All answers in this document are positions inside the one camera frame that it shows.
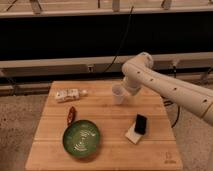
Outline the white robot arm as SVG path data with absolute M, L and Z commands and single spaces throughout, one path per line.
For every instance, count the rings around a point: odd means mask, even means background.
M 123 87 L 136 95 L 146 86 L 213 126 L 213 90 L 155 72 L 153 64 L 152 56 L 146 52 L 126 61 L 122 65 Z

